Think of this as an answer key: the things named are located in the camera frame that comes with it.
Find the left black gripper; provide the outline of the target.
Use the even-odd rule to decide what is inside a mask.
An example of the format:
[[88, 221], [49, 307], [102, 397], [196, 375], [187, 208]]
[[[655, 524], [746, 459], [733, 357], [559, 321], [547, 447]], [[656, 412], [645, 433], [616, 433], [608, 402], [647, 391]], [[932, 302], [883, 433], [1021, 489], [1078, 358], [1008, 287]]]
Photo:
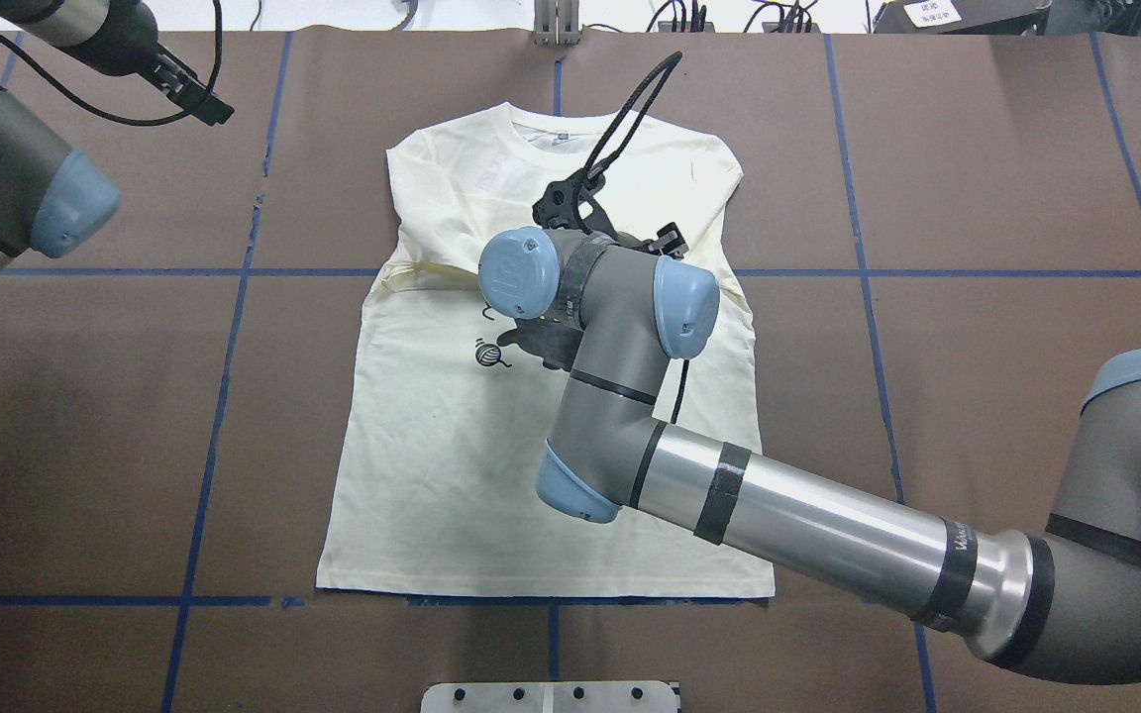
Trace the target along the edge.
[[163, 44], [157, 44], [154, 58], [147, 68], [141, 68], [140, 76], [181, 110], [185, 116], [196, 118], [204, 125], [225, 125], [234, 116], [230, 104], [222, 102], [213, 87], [207, 89], [193, 68]]

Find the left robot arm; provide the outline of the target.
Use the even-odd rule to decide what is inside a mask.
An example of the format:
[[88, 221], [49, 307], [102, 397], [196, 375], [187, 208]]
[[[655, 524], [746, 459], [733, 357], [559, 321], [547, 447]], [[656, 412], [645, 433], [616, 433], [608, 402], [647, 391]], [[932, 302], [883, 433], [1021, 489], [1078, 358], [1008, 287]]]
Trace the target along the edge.
[[[0, 1], [0, 18], [103, 75], [144, 78], [175, 104], [162, 125], [189, 116], [222, 125], [234, 114], [216, 76], [202, 80], [159, 43], [141, 1]], [[68, 256], [119, 206], [121, 191], [100, 168], [0, 84], [0, 272], [29, 250]]]

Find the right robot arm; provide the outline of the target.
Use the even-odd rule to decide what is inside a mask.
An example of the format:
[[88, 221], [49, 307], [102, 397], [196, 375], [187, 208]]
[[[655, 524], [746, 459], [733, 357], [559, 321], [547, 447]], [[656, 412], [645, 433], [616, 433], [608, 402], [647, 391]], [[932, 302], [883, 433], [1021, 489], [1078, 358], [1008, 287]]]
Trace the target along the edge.
[[633, 507], [961, 637], [1065, 684], [1141, 682], [1141, 349], [1097, 371], [1045, 532], [984, 534], [654, 416], [714, 331], [717, 278], [670, 250], [521, 227], [489, 240], [485, 302], [568, 371], [536, 492], [586, 522]]

